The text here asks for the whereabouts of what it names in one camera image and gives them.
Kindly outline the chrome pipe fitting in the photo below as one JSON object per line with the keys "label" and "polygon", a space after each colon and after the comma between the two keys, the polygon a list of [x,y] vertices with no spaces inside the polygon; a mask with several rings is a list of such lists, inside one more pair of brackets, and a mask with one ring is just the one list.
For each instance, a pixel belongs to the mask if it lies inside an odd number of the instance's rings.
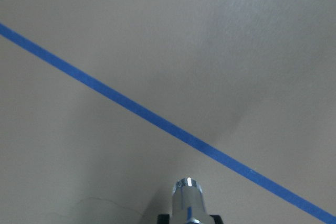
{"label": "chrome pipe fitting", "polygon": [[215,223],[205,210],[199,183],[191,177],[177,181],[173,188],[170,223]]}

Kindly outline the blue tape line lengthwise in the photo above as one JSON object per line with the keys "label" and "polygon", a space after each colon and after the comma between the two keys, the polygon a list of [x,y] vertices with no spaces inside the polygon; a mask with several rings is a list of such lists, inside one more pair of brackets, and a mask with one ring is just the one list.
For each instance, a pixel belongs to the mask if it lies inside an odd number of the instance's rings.
{"label": "blue tape line lengthwise", "polygon": [[30,41],[26,37],[17,33],[16,31],[8,28],[4,24],[1,24],[1,35],[16,44],[17,46],[25,49],[41,60],[47,62],[58,70],[64,72],[65,74],[71,76],[82,84],[88,86],[89,88],[95,90],[99,94],[107,97],[118,105],[124,107],[125,109],[131,111],[142,119],[148,121],[149,123],[160,128],[164,132],[172,135],[173,137],[181,140],[183,143],[191,146],[192,148],[198,150],[204,155],[212,158],[218,163],[224,165],[225,167],[236,172],[240,176],[245,177],[256,185],[262,187],[263,189],[273,193],[284,201],[294,205],[295,207],[301,209],[302,211],[310,214],[311,216],[317,218],[323,223],[335,223],[335,216],[323,210],[322,208],[316,206],[315,204],[305,200],[304,198],[298,196],[297,194],[291,192],[290,190],[284,188],[283,186],[275,183],[271,179],[265,177],[264,175],[256,172],[252,168],[244,165],[243,163],[237,161],[236,159],[228,156],[227,154],[221,152],[220,150],[212,147],[211,145],[200,140],[191,133],[183,130],[182,128],[176,126],[170,121],[164,119],[163,117],[157,115],[156,113],[148,110],[142,105],[134,102],[128,97],[124,96],[115,89],[107,86],[96,78],[88,75],[82,70],[76,68],[70,63],[64,61],[63,59],[57,57],[36,43]]}

